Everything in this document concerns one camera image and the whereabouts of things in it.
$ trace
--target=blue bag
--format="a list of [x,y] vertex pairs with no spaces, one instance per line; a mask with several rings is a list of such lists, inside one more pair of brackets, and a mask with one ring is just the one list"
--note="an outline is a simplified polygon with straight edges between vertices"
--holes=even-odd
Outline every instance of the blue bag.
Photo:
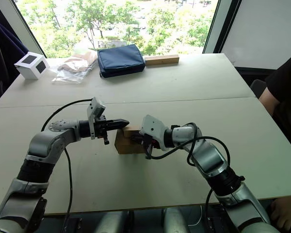
[[98,50],[100,76],[104,78],[141,72],[145,61],[135,45]]

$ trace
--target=table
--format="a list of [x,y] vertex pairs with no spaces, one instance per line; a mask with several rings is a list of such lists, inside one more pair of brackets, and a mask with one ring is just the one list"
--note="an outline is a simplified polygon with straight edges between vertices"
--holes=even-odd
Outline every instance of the table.
[[176,65],[106,79],[96,67],[82,84],[52,83],[55,76],[51,71],[39,80],[19,76],[1,97],[0,108],[64,105],[93,96],[105,103],[254,97],[224,54],[181,55]]
[[[291,145],[256,98],[106,104],[107,119],[140,125],[151,114],[165,125],[195,122],[203,135],[224,141],[231,166],[259,199],[291,195]],[[0,108],[0,202],[18,174],[31,138],[58,106]],[[64,109],[54,118],[86,119],[86,105]],[[205,203],[209,186],[186,164],[183,150],[162,160],[119,155],[103,140],[82,139],[67,147],[73,176],[71,212],[153,208]],[[220,151],[223,148],[216,144]],[[153,155],[162,154],[155,150]],[[69,199],[68,166],[62,155],[50,178],[47,214],[64,213]],[[217,202],[212,197],[210,202]]]

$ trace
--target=robotic arm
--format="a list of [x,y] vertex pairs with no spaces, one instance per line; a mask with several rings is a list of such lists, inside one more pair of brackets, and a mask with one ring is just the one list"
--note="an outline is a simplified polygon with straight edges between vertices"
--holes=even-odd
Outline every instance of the robotic arm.
[[[144,147],[152,150],[152,144],[159,144],[162,150],[179,146],[194,138],[191,124],[167,128],[158,119],[144,117],[140,134],[144,136]],[[197,128],[197,137],[202,133]],[[183,146],[190,152],[192,143]],[[207,180],[235,227],[242,233],[278,233],[272,227],[268,215],[259,201],[245,185],[244,177],[237,176],[219,150],[206,139],[195,142],[191,161]]]
[[106,120],[105,106],[93,98],[88,120],[60,120],[36,134],[30,142],[24,163],[0,205],[0,233],[34,232],[44,215],[47,200],[42,197],[49,185],[49,177],[60,155],[70,143],[81,138],[103,138],[109,143],[107,131],[121,129],[128,121]]

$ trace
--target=white cube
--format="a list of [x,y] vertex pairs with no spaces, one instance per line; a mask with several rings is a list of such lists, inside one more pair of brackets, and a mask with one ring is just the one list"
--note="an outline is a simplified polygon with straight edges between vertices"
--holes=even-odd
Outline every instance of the white cube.
[[49,68],[45,57],[34,52],[28,52],[14,65],[25,79],[39,79]]

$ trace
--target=person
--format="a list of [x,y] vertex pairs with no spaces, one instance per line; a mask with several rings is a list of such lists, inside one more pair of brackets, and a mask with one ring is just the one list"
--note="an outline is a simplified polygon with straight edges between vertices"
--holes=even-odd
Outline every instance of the person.
[[[268,113],[291,143],[291,58],[266,78],[266,88],[259,98]],[[291,229],[291,197],[276,199],[271,220],[278,228]]]

